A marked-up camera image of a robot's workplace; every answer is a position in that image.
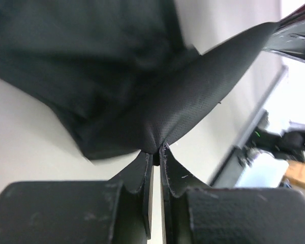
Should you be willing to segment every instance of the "black plastic piece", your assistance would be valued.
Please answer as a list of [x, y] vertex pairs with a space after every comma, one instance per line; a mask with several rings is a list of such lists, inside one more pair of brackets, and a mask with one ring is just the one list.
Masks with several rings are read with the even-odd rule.
[[209, 188], [180, 164], [167, 145], [160, 149], [163, 236], [167, 244], [192, 243], [185, 197], [188, 187]]
[[305, 130], [285, 132], [283, 136], [256, 128], [246, 146], [268, 151], [277, 159], [290, 159], [305, 163]]
[[152, 170], [141, 152], [109, 181], [11, 184], [0, 195], [0, 244], [145, 244]]

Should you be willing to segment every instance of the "black textured fabric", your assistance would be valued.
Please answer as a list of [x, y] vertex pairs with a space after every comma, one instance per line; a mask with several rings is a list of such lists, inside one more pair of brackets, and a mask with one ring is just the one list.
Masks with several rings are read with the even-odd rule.
[[172, 0], [0, 0], [0, 78], [47, 104], [90, 159], [153, 154], [229, 93], [276, 26], [199, 57]]
[[305, 244], [305, 199], [291, 189], [187, 191], [195, 244]]

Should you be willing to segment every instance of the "wooden surface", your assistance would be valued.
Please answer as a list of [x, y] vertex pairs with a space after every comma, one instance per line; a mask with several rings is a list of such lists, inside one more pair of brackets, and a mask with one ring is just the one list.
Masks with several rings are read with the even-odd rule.
[[305, 189], [305, 164], [290, 161], [285, 178], [289, 179], [292, 185]]

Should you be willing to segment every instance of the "black object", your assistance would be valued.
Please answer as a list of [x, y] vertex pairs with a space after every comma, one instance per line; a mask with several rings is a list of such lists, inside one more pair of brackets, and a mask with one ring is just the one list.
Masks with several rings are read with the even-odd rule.
[[251, 134], [255, 133], [256, 128], [264, 129], [268, 124], [268, 112], [264, 109], [264, 105], [275, 87], [287, 74], [288, 67], [283, 66], [243, 127], [238, 140], [230, 148], [229, 153], [224, 157], [224, 160], [219, 164], [219, 167], [208, 182], [211, 187], [232, 188], [236, 184], [245, 166], [248, 164], [246, 158], [250, 148], [246, 144], [249, 143]]
[[285, 180], [281, 181], [279, 184], [279, 187], [293, 189], [293, 187], [290, 184], [289, 179], [285, 179]]
[[277, 27], [199, 55], [172, 0], [0, 0], [0, 78], [47, 104], [89, 159], [155, 154], [233, 89]]
[[[163, 145], [167, 244], [305, 244], [305, 199], [292, 189], [212, 189]], [[153, 156], [109, 181], [19, 182], [0, 195], [0, 244], [147, 243]]]
[[0, 244], [144, 244], [151, 235], [153, 157], [109, 181], [18, 182], [0, 195]]
[[239, 179], [246, 164], [248, 164], [249, 151], [258, 148], [270, 152], [274, 158], [283, 160], [294, 160], [305, 163], [305, 129], [293, 129], [287, 131], [283, 136], [265, 131], [263, 120], [267, 117], [264, 113], [260, 123], [255, 127], [248, 139], [241, 145], [233, 146], [231, 151], [220, 164], [213, 175], [209, 185], [214, 188], [232, 188]]

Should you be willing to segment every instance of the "black cloth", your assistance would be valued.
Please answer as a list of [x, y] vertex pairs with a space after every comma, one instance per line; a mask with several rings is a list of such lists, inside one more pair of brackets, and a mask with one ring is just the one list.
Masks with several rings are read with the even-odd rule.
[[48, 105], [89, 159], [154, 154], [230, 92], [276, 27], [200, 56], [172, 0], [0, 0], [0, 78]]

